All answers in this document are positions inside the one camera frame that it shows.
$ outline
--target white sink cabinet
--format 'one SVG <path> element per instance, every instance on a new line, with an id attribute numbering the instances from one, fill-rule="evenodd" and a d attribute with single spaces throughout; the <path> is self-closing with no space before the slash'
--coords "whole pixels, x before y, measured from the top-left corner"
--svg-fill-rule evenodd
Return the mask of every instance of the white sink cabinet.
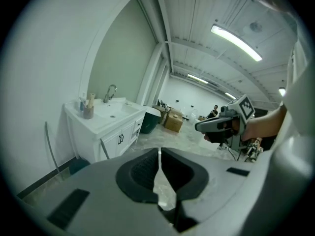
<path id="1" fill-rule="evenodd" d="M 64 105 L 69 134 L 77 157 L 90 163 L 106 160 L 101 146 L 103 140 L 109 158 L 122 155 L 137 141 L 145 108 L 127 101 L 113 98 L 108 103 L 94 100 L 94 117 L 84 119 L 77 102 Z"/>

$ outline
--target black baseboard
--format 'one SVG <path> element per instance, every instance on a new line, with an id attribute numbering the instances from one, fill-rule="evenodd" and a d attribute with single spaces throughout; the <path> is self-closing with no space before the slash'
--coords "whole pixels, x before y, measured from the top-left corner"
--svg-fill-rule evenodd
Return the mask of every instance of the black baseboard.
<path id="1" fill-rule="evenodd" d="M 61 166 L 59 166 L 60 172 L 64 169 L 68 168 L 71 163 L 73 163 L 76 159 L 76 157 L 73 157 L 69 161 L 65 162 Z M 58 174 L 57 169 L 54 169 L 52 172 L 48 173 L 47 175 L 43 176 L 40 180 L 36 181 L 35 183 L 31 184 L 29 187 L 27 187 L 25 190 L 21 191 L 17 196 L 20 199 L 23 199 L 26 197 L 29 193 L 37 189 L 39 186 L 47 182 L 49 179 L 52 179 L 55 175 Z"/>

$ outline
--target chrome faucet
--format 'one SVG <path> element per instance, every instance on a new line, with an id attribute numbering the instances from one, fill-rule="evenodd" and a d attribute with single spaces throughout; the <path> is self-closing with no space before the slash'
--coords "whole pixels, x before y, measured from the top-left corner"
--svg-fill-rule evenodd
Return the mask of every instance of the chrome faucet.
<path id="1" fill-rule="evenodd" d="M 113 87 L 115 89 L 115 92 L 117 92 L 117 87 L 115 85 L 110 85 L 108 87 L 107 93 L 106 93 L 105 98 L 103 100 L 104 103 L 108 103 L 108 101 L 114 97 L 114 94 L 112 94 L 112 96 L 109 96 L 109 90 L 111 87 Z"/>

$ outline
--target ceiling light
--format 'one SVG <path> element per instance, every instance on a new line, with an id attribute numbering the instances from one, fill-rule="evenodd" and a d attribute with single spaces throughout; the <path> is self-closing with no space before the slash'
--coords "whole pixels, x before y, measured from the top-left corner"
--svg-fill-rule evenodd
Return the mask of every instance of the ceiling light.
<path id="1" fill-rule="evenodd" d="M 214 24 L 211 28 L 211 32 L 225 38 L 226 40 L 232 42 L 234 45 L 237 45 L 249 56 L 251 56 L 255 61 L 262 60 L 262 57 L 252 47 L 250 47 L 242 39 L 240 39 L 238 36 L 234 35 L 233 33 L 229 32 L 228 30 Z"/>
<path id="2" fill-rule="evenodd" d="M 188 77 L 191 77 L 191 78 L 193 78 L 193 79 L 195 79 L 195 80 L 201 81 L 201 82 L 203 82 L 203 83 L 206 83 L 206 84 L 209 83 L 209 82 L 204 81 L 204 80 L 202 80 L 202 79 L 199 79 L 199 78 L 197 78 L 196 76 L 193 76 L 193 75 L 191 75 L 191 74 L 188 74 L 187 76 L 188 76 Z"/>
<path id="3" fill-rule="evenodd" d="M 225 92 L 225 94 L 229 97 L 231 97 L 233 100 L 236 99 L 232 94 L 229 94 L 228 92 Z"/>
<path id="4" fill-rule="evenodd" d="M 279 93 L 281 94 L 282 97 L 285 95 L 285 88 L 279 88 Z"/>

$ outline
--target ceiling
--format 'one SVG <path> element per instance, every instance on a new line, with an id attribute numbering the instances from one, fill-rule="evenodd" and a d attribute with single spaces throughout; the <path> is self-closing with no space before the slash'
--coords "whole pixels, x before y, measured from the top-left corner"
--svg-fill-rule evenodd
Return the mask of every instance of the ceiling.
<path id="1" fill-rule="evenodd" d="M 252 0 L 159 0 L 160 6 L 161 2 L 166 8 L 164 23 L 168 19 L 173 75 L 190 80 L 190 73 L 210 82 L 212 90 L 247 94 L 258 108 L 278 107 L 278 89 L 286 86 L 287 61 L 296 41 L 293 20 Z M 257 26 L 254 30 L 251 23 Z M 211 33 L 213 24 L 241 37 L 262 60 L 253 60 Z"/>

